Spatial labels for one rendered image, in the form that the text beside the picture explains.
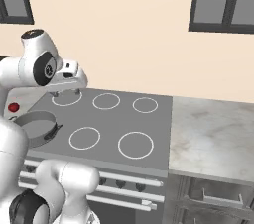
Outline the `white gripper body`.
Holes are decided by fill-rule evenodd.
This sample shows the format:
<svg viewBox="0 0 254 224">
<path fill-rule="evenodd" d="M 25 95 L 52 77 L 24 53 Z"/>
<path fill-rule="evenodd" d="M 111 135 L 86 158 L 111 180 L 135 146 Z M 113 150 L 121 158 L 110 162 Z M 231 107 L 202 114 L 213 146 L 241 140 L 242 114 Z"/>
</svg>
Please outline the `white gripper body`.
<svg viewBox="0 0 254 224">
<path fill-rule="evenodd" d="M 88 79 L 84 71 L 79 68 L 74 77 L 53 79 L 49 84 L 49 92 L 61 92 L 70 89 L 85 88 L 88 84 Z"/>
</svg>

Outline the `red tomato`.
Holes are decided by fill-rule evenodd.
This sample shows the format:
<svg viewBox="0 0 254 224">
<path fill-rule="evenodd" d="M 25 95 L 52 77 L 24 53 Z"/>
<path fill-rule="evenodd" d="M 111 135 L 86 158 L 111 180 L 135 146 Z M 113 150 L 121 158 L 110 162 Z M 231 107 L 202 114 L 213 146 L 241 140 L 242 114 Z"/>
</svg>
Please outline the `red tomato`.
<svg viewBox="0 0 254 224">
<path fill-rule="evenodd" d="M 19 108 L 20 108 L 20 105 L 16 102 L 10 103 L 8 105 L 8 110 L 13 113 L 17 112 Z"/>
</svg>

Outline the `white stove front rail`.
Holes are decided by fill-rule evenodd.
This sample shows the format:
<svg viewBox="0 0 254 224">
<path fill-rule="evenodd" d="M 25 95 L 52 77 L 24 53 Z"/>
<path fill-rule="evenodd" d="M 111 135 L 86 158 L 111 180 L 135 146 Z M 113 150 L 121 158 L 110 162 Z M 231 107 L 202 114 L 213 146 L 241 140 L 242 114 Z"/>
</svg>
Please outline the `white stove front rail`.
<svg viewBox="0 0 254 224">
<path fill-rule="evenodd" d="M 31 160 L 25 160 L 24 162 L 25 166 L 32 166 L 32 167 L 37 167 L 39 164 L 40 162 L 31 161 Z M 146 185 L 155 186 L 155 187 L 161 187 L 164 185 L 162 181 L 149 179 L 149 178 L 140 178 L 136 176 L 121 175 L 121 174 L 109 173 L 104 171 L 100 171 L 99 174 L 103 178 L 123 180 L 123 181 L 132 182 L 132 183 L 146 184 Z"/>
<path fill-rule="evenodd" d="M 18 184 L 20 187 L 23 187 L 23 188 L 34 189 L 36 187 L 34 184 L 29 184 L 29 183 L 21 182 L 21 181 L 19 181 Z M 96 188 L 96 191 L 109 193 L 109 194 L 129 196 L 129 197 L 133 197 L 133 198 L 147 199 L 147 200 L 156 201 L 156 202 L 164 202 L 165 201 L 165 196 L 163 196 L 163 195 L 132 191 L 132 190 L 128 190 L 128 189 L 119 189 L 119 188 L 104 186 L 104 185 L 99 185 Z"/>
</svg>

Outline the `grey drawer front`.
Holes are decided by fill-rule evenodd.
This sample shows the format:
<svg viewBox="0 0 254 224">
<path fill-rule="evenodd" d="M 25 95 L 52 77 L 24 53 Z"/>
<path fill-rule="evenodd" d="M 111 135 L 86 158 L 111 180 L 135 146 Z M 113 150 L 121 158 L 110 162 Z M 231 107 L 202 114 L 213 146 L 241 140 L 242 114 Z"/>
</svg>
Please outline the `grey drawer front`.
<svg viewBox="0 0 254 224">
<path fill-rule="evenodd" d="M 163 224 L 254 224 L 254 187 L 169 174 Z"/>
</svg>

